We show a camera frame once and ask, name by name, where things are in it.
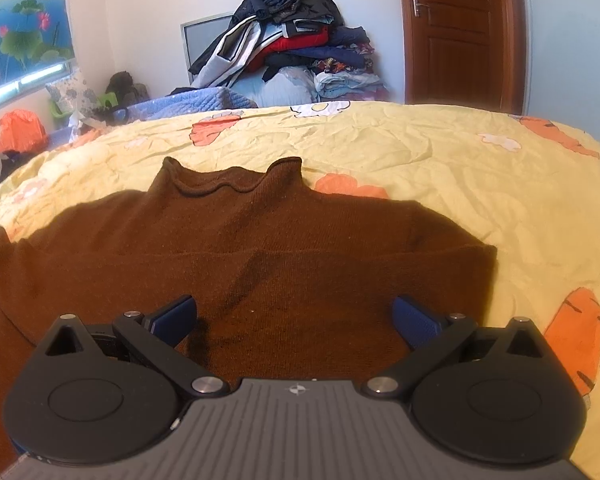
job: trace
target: logo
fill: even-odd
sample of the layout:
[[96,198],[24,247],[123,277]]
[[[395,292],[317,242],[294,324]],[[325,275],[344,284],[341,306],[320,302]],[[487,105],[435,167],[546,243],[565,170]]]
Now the logo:
[[302,394],[304,394],[305,392],[308,392],[309,388],[305,388],[304,386],[302,386],[302,384],[296,383],[293,386],[285,388],[285,390],[288,390],[292,394],[294,394],[296,397],[299,397]]

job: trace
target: pillow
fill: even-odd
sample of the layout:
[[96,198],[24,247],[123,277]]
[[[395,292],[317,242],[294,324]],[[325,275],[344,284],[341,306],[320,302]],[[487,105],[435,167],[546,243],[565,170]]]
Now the pillow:
[[97,95],[87,86],[87,80],[80,69],[53,83],[47,83],[45,87],[63,114],[78,110],[88,116],[94,108],[100,106]]
[[255,101],[260,108],[304,105],[318,101],[313,75],[304,67],[282,67],[265,83],[262,74],[266,69],[267,67],[263,67],[251,74],[243,73],[231,86],[231,90]]

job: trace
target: door frame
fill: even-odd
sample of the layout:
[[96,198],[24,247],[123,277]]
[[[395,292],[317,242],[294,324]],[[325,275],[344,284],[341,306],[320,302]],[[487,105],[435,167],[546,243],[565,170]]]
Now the door frame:
[[[404,101],[413,103],[413,0],[402,0],[402,24],[404,27],[405,91]],[[526,82],[526,9],[525,0],[503,0],[502,25],[504,30],[502,112],[522,115]]]

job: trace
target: green chair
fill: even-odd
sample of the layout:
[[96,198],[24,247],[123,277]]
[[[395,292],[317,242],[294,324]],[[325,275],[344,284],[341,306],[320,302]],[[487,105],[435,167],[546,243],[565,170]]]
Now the green chair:
[[58,104],[52,99],[49,99],[49,110],[51,111],[51,116],[57,121],[62,121],[71,115],[71,112],[62,113],[60,108],[58,108]]
[[109,92],[108,94],[103,94],[98,97],[98,101],[101,106],[105,108],[113,108],[114,106],[118,106],[118,98],[116,97],[115,92]]

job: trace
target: blue quilted blanket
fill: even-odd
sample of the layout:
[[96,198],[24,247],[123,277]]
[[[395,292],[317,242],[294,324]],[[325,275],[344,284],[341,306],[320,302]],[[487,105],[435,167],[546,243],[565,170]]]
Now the blue quilted blanket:
[[[132,105],[128,108],[128,121],[167,119],[196,112],[257,107],[252,100],[228,88],[203,88]],[[123,118],[124,112],[117,111],[116,117]]]

